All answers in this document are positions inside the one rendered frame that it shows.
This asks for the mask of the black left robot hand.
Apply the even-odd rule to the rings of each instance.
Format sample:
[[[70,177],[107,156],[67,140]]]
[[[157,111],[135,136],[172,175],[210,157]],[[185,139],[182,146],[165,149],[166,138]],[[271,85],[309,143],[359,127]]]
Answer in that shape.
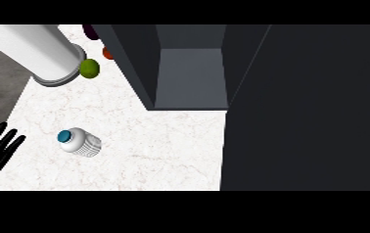
[[[0,122],[0,170],[6,166],[13,154],[25,142],[26,136],[17,134],[17,129],[6,130],[7,122]]]

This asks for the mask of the white water bottle blue cap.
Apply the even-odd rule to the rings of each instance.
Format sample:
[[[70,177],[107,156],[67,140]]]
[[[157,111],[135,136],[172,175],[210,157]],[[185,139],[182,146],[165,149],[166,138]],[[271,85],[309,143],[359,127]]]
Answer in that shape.
[[[101,150],[100,138],[79,127],[60,130],[56,139],[69,154],[91,158]]]

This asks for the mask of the dark grey open cabinet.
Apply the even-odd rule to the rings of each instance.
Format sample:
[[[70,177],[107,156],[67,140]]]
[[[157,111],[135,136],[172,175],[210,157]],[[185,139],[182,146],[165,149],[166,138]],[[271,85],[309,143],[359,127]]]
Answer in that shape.
[[[225,111],[265,24],[95,24],[93,29],[149,111]]]

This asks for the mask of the green round fruit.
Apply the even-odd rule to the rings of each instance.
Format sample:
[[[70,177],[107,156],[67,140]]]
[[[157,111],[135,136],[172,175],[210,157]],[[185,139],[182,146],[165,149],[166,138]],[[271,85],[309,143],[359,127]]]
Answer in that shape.
[[[87,59],[79,65],[79,73],[85,78],[94,78],[100,73],[100,65],[95,60]]]

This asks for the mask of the dark purple round fruit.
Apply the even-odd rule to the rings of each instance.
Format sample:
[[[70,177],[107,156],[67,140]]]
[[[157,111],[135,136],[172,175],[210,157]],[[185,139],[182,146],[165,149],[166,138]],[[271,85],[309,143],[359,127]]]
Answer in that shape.
[[[100,37],[93,29],[93,26],[90,24],[84,24],[82,25],[82,29],[84,29],[84,33],[87,35],[87,37],[91,39],[91,40],[98,40]]]

